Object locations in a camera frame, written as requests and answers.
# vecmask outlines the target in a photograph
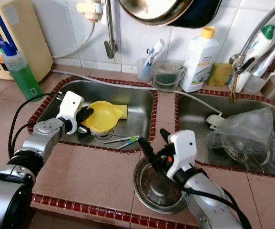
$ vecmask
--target green bottle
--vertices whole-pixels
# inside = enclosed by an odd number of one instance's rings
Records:
[[[5,55],[2,56],[2,59],[25,98],[28,100],[42,94],[41,88],[28,66],[24,55],[18,52],[13,44],[8,44],[7,42],[4,42],[3,51]]]

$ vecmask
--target chrome faucet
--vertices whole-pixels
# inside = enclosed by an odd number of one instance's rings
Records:
[[[233,66],[237,74],[241,74],[247,67],[249,67],[249,65],[254,65],[255,62],[254,59],[252,60],[252,58],[250,59],[250,61],[247,61],[246,63],[243,63],[243,60],[245,59],[248,48],[251,46],[257,34],[274,15],[275,7],[270,12],[268,12],[268,14],[261,20],[261,22],[259,22],[254,31],[251,33],[250,37],[247,39],[241,52],[231,56],[231,58],[229,59],[229,63]]]
[[[110,41],[109,42],[105,41],[104,46],[105,46],[105,50],[107,52],[108,57],[110,59],[113,59],[115,56],[115,53],[118,50],[118,47],[114,40],[111,0],[106,0],[106,3],[107,3],[107,23],[108,23]]]

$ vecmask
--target yellow sponge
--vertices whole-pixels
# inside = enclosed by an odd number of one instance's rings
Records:
[[[123,111],[123,115],[119,119],[127,119],[128,118],[128,105],[118,105],[121,107]]]
[[[224,86],[233,67],[228,63],[215,63],[207,81],[211,86]]]

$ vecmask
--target white plastic bottle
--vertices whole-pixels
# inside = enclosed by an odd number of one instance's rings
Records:
[[[204,83],[219,42],[214,38],[215,28],[205,26],[201,36],[192,38],[185,60],[187,74],[180,81],[181,88],[186,92],[200,90]]]
[[[248,59],[252,57],[255,57],[256,59],[261,57],[269,49],[272,43],[274,29],[275,29],[274,25],[266,25],[261,29],[261,31],[257,34],[254,42],[248,48],[248,51],[243,63],[246,63]],[[237,85],[235,90],[236,93],[239,93],[242,91],[250,75],[251,74],[248,71],[245,71],[240,75],[238,75]],[[234,76],[228,85],[229,90],[232,90],[233,84],[234,84]]]

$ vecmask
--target stainless steel sink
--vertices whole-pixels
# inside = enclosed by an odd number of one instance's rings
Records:
[[[229,104],[227,97],[211,96],[205,94],[194,94],[197,98],[202,99],[213,107],[223,112],[223,117],[227,118],[231,115],[237,115],[242,112],[248,112],[255,109],[270,107],[275,115],[275,107],[262,101],[238,99],[236,104]],[[244,165],[241,165],[231,159],[229,156],[213,155],[209,153],[206,146],[206,135],[212,130],[210,125],[206,122],[209,115],[214,112],[199,102],[188,98],[186,96],[180,97],[179,100],[179,126],[180,129],[190,129],[195,132],[197,143],[197,157],[196,160],[210,165],[232,167],[239,170],[246,170]],[[267,166],[263,166],[264,172],[272,174]],[[259,167],[252,167],[251,172],[261,172]]]
[[[145,139],[149,138],[153,112],[153,94],[151,91],[118,88],[84,80],[69,82],[65,84],[60,91],[63,93],[72,91],[82,96],[85,100],[85,106],[100,100],[108,101],[112,104],[128,105],[128,118],[127,120],[119,120],[114,129],[114,134],[121,135],[123,137],[140,135]],[[59,112],[60,103],[61,102],[59,100],[53,99],[37,121],[55,117]],[[63,138],[63,141],[116,149],[128,141],[105,145],[103,142],[118,138],[122,137],[114,135],[98,137],[76,132],[72,135],[66,135]],[[134,150],[138,148],[140,148],[140,146],[136,142],[123,148],[123,150]]]

